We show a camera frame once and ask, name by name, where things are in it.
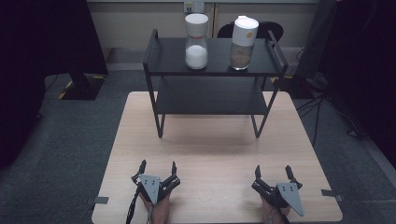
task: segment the white lid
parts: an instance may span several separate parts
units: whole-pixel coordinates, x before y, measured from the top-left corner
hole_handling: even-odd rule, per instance
[[[190,36],[204,36],[207,33],[207,22],[209,18],[200,13],[186,16],[186,30]]]
[[[256,39],[259,23],[246,16],[239,16],[233,27],[233,42],[239,46],[252,46]]]

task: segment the jar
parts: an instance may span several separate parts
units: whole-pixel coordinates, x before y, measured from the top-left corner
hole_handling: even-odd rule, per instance
[[[193,13],[186,16],[186,65],[191,69],[202,69],[207,65],[207,22],[204,14]]]
[[[233,26],[233,43],[231,44],[230,66],[235,70],[248,68],[256,40],[259,23],[246,16],[236,19]]]

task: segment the lower shelf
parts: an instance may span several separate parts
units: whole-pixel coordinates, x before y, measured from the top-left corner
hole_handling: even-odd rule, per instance
[[[161,77],[159,114],[265,115],[265,77]]]

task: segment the chair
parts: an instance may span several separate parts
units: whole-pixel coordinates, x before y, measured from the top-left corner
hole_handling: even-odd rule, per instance
[[[233,24],[230,22],[225,24],[219,29],[218,38],[232,38],[233,37]],[[283,35],[283,27],[274,21],[259,21],[259,29],[257,31],[256,38],[267,38],[271,39],[268,30],[271,30],[274,34],[276,41]]]

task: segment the gray carpet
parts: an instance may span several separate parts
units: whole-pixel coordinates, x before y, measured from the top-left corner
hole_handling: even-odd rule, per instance
[[[95,101],[58,100],[69,80],[58,76],[21,155],[0,170],[1,224],[92,223],[87,201],[99,192],[127,95],[145,91],[146,82],[143,71],[113,71]],[[296,107],[305,102],[294,100]],[[323,104],[315,151],[334,193],[344,198],[340,223],[395,223],[396,188],[364,142],[346,135],[347,122],[331,102]],[[311,140],[316,111],[302,117]]]

